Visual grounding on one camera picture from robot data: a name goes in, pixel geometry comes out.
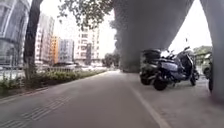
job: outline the overpass underside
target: overpass underside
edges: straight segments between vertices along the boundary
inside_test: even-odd
[[[121,68],[138,72],[140,52],[166,49],[183,24],[193,0],[113,0]],[[201,0],[213,42],[214,92],[224,101],[224,1]]]

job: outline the motorcycle wheel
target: motorcycle wheel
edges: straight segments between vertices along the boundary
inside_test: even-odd
[[[166,87],[167,87],[167,85],[168,85],[167,82],[161,81],[161,80],[159,80],[159,79],[156,79],[156,80],[154,81],[154,84],[153,84],[154,88],[155,88],[157,91],[163,91],[163,90],[165,90]]]
[[[196,79],[194,78],[194,76],[190,79],[190,82],[192,86],[196,85]]]
[[[150,80],[148,80],[148,79],[144,79],[144,78],[140,78],[140,79],[141,79],[141,83],[142,83],[143,85],[145,85],[145,86],[150,85]]]
[[[194,77],[195,77],[196,80],[199,80],[200,74],[198,73],[198,71],[194,72]]]
[[[209,89],[210,92],[212,92],[212,90],[213,90],[213,80],[212,79],[209,79],[208,89]]]

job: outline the motorcycle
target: motorcycle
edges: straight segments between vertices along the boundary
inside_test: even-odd
[[[153,86],[156,90],[166,89],[168,84],[176,85],[181,81],[190,80],[192,86],[196,85],[199,73],[196,70],[194,56],[187,51],[186,47],[176,56],[161,58],[158,61],[157,73],[155,74]]]
[[[152,85],[152,80],[157,73],[157,66],[160,58],[161,51],[158,49],[149,49],[141,52],[139,76],[143,85]]]

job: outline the scooter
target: scooter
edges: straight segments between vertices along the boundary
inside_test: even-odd
[[[192,86],[196,85],[198,72],[193,56],[187,51],[189,48],[186,47],[173,58],[162,58],[158,61],[158,72],[153,82],[156,90],[162,91],[168,84],[175,86],[176,83],[187,80],[190,80]]]

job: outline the high-rise building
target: high-rise building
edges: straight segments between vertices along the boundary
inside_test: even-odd
[[[54,19],[41,13],[36,35],[36,50],[38,57],[36,66],[48,66],[51,64],[51,38],[54,30]]]
[[[101,63],[99,56],[99,28],[94,30],[89,30],[88,28],[83,30],[79,29],[75,44],[74,58],[76,63],[81,65],[94,65]]]
[[[59,63],[73,63],[74,58],[74,41],[68,39],[61,39],[59,42]]]
[[[52,64],[57,64],[59,62],[59,43],[60,38],[53,36],[51,38],[51,61]]]
[[[0,65],[21,62],[29,9],[27,0],[0,0]]]

